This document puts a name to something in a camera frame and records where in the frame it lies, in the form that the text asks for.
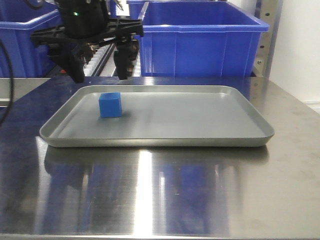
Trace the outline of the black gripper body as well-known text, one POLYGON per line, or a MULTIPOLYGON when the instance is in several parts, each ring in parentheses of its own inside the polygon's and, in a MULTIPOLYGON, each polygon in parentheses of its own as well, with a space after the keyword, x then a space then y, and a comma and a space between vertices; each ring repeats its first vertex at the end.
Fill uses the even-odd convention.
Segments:
POLYGON ((54 0, 62 25, 36 30, 30 39, 37 48, 62 50, 74 45, 129 43, 133 36, 144 36, 141 20, 109 17, 104 0, 54 0))

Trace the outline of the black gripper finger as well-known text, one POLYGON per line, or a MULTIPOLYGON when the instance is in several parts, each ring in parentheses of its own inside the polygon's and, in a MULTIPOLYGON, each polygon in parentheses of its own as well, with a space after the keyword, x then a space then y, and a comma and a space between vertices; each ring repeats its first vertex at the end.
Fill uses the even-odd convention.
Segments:
POLYGON ((48 46, 47 56, 79 84, 85 80, 84 64, 94 55, 88 44, 53 43, 48 46))
POLYGON ((121 37, 115 43, 116 50, 113 54, 113 60, 116 68, 116 74, 120 80, 128 78, 128 72, 133 68, 133 61, 137 59, 139 53, 139 41, 131 35, 121 37))

